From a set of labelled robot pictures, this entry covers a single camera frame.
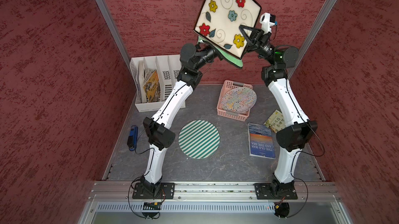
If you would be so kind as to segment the square floral plate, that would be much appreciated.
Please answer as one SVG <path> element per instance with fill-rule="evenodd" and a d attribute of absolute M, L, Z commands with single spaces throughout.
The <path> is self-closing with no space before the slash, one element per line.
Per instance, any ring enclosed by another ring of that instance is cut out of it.
<path fill-rule="evenodd" d="M 194 31 L 215 47 L 242 59 L 247 42 L 239 27 L 255 27 L 260 13 L 256 0 L 204 0 Z"/>

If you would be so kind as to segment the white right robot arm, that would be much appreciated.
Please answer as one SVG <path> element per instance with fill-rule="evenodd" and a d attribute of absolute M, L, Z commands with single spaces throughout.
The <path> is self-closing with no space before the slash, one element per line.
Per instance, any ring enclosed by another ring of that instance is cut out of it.
<path fill-rule="evenodd" d="M 291 89 L 287 69 L 296 65 L 299 50 L 291 45 L 274 47 L 270 34 L 263 30 L 239 26 L 247 41 L 247 52 L 256 52 L 270 65 L 263 67 L 261 78 L 273 94 L 285 121 L 285 127 L 276 133 L 280 146 L 278 164 L 273 173 L 272 182 L 263 185 L 261 193 L 277 199 L 294 194 L 294 171 L 299 154 L 318 128 L 316 121 L 311 121 L 301 109 Z"/>

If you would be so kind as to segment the green grey microfibre cloth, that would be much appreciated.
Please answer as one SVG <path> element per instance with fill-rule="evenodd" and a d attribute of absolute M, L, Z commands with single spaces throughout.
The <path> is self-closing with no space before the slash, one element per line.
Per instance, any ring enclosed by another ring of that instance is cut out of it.
<path fill-rule="evenodd" d="M 227 61 L 229 64 L 235 66 L 238 69 L 242 69 L 243 68 L 242 60 L 237 59 L 236 57 L 234 57 L 233 55 L 229 54 L 228 52 L 216 47 L 214 44 L 212 44 L 208 40 L 202 38 L 201 36 L 198 37 L 198 41 L 197 42 L 198 43 L 204 43 L 204 44 L 207 44 L 207 45 L 211 46 L 214 50 L 216 50 L 216 53 L 217 53 L 218 57 L 221 60 Z"/>

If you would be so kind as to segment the green white striped round plate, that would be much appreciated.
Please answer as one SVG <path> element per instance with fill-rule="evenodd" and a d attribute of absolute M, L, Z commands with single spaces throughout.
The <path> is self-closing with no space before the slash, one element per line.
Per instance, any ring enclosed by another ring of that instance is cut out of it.
<path fill-rule="evenodd" d="M 193 159 L 205 159 L 213 155 L 220 145 L 218 129 L 205 120 L 194 120 L 186 124 L 178 136 L 182 152 Z"/>

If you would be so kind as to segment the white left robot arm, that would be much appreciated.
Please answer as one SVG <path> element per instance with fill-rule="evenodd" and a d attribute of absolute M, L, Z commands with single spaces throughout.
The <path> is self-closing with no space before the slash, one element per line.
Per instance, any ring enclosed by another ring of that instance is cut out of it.
<path fill-rule="evenodd" d="M 185 44 L 180 52 L 181 70 L 171 94 L 152 117 L 146 117 L 143 121 L 144 131 L 149 139 L 150 154 L 147 169 L 140 183 L 146 193 L 153 197 L 160 193 L 166 151 L 176 137 L 170 130 L 173 120 L 200 83 L 203 76 L 200 69 L 218 57 L 219 53 L 212 45 L 206 45 L 201 49 L 199 45 Z"/>

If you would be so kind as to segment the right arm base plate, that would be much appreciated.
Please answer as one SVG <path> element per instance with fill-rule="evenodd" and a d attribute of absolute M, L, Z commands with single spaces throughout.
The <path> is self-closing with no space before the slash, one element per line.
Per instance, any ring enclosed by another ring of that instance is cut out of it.
<path fill-rule="evenodd" d="M 280 183 L 274 180 L 270 183 L 255 183 L 255 193 L 258 200 L 297 200 L 298 196 L 294 181 Z"/>

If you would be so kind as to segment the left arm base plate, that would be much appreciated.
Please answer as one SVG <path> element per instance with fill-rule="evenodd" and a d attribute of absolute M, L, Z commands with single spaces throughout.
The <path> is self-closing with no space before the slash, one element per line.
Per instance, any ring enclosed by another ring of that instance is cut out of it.
<path fill-rule="evenodd" d="M 169 200 L 174 198 L 175 183 L 159 182 L 155 185 L 138 182 L 133 188 L 132 199 Z"/>

